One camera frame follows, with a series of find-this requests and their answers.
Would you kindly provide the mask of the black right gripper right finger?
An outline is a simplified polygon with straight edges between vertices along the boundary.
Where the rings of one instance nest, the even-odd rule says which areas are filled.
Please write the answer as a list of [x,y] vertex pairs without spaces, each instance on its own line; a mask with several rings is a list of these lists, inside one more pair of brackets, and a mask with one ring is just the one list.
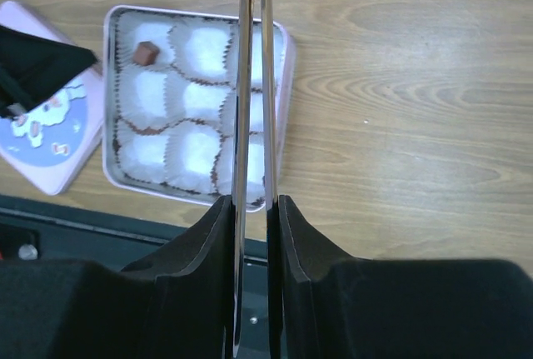
[[270,355],[529,358],[532,280],[501,259],[354,257],[287,195],[267,218]]

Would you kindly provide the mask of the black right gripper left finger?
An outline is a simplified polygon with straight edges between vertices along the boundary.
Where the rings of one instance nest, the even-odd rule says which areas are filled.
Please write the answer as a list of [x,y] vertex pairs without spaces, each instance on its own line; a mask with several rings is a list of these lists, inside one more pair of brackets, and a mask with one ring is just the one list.
[[4,358],[232,354],[231,200],[116,272],[92,261],[1,265]]

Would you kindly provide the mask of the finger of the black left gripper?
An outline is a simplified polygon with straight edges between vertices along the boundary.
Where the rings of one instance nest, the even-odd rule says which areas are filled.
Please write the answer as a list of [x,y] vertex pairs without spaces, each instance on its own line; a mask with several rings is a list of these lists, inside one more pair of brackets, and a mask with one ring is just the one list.
[[1,27],[1,114],[32,111],[97,63],[86,48]]

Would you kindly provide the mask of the reddish brown chocolate cube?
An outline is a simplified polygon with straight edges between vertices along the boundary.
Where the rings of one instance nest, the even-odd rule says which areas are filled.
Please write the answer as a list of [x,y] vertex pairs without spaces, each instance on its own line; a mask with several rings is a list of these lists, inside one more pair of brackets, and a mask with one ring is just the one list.
[[160,49],[149,41],[140,42],[133,54],[132,60],[140,66],[150,66],[155,63]]

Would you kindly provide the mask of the pink chocolate tin box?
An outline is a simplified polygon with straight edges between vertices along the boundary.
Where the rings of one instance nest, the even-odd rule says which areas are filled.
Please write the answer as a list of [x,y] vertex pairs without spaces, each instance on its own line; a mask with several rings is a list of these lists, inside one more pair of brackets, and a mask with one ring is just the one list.
[[[140,42],[159,47],[140,66]],[[119,5],[104,23],[102,166],[118,187],[200,205],[232,189],[235,16]]]

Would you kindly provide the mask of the pink tin lid with bunny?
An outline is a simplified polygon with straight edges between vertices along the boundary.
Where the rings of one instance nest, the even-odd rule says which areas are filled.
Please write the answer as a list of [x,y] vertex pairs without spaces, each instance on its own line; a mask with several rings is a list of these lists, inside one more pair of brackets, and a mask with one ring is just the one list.
[[[2,26],[77,46],[20,2],[2,2]],[[101,141],[103,93],[97,59],[32,111],[1,114],[2,157],[43,193],[63,192]]]

